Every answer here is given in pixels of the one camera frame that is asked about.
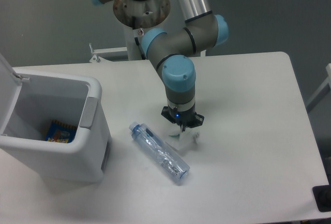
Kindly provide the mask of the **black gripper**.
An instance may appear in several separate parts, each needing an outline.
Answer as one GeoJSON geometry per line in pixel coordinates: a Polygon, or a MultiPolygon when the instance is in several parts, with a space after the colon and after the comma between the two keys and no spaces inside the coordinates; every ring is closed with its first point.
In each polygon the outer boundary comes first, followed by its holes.
{"type": "Polygon", "coordinates": [[[202,126],[204,122],[204,116],[197,114],[195,105],[186,111],[179,111],[177,108],[171,109],[169,106],[164,106],[161,115],[171,123],[177,124],[181,132],[185,132],[187,128],[202,126]]]}

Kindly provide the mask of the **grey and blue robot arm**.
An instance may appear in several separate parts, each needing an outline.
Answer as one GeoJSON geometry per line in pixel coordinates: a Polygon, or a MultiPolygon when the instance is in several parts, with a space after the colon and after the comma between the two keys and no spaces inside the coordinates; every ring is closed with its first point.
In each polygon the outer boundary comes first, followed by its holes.
{"type": "Polygon", "coordinates": [[[174,34],[160,28],[170,13],[169,0],[91,0],[95,5],[113,3],[120,23],[132,30],[133,45],[148,59],[162,80],[167,105],[162,116],[181,131],[203,124],[195,111],[196,72],[190,57],[224,43],[229,28],[213,14],[208,0],[178,0],[185,26],[174,34]]]}

